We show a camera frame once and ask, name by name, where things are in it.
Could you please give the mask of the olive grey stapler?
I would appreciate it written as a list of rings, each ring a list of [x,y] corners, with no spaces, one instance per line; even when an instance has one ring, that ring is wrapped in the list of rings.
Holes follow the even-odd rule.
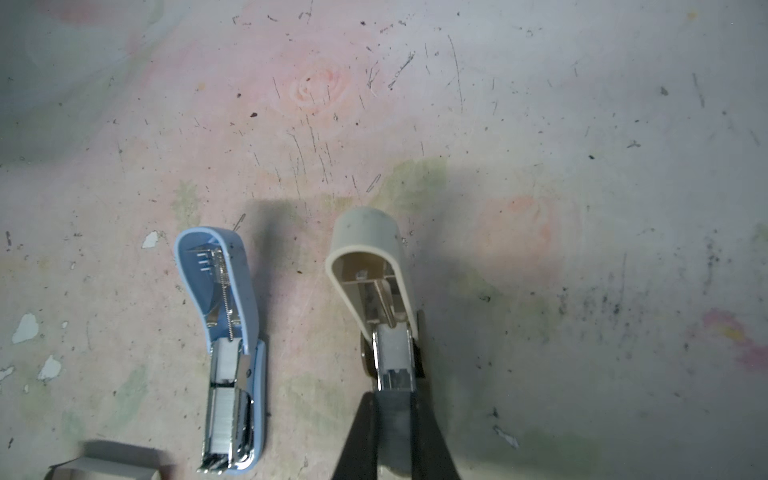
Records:
[[[419,316],[396,221],[357,207],[335,221],[325,272],[360,331],[366,374],[378,391],[415,391],[424,376]]]

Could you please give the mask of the staple strip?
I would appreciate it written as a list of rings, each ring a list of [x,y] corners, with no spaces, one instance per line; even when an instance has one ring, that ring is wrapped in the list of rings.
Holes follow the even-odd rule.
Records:
[[[412,474],[411,393],[380,391],[376,393],[378,412],[378,465],[394,475],[410,478]]]

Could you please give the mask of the staples tray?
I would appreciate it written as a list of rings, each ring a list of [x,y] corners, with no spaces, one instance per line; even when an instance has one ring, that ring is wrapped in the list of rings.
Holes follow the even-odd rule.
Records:
[[[80,454],[49,468],[45,479],[175,479],[177,465],[162,450],[106,440],[80,445]]]

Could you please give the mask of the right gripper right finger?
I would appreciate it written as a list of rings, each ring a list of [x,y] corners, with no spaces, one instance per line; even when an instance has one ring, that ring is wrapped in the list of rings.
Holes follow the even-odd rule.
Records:
[[[411,394],[411,477],[416,480],[460,480],[428,399]]]

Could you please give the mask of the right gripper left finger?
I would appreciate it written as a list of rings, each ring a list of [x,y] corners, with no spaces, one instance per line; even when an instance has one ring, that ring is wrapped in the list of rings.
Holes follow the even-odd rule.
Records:
[[[379,412],[374,392],[365,393],[349,429],[332,480],[378,478]]]

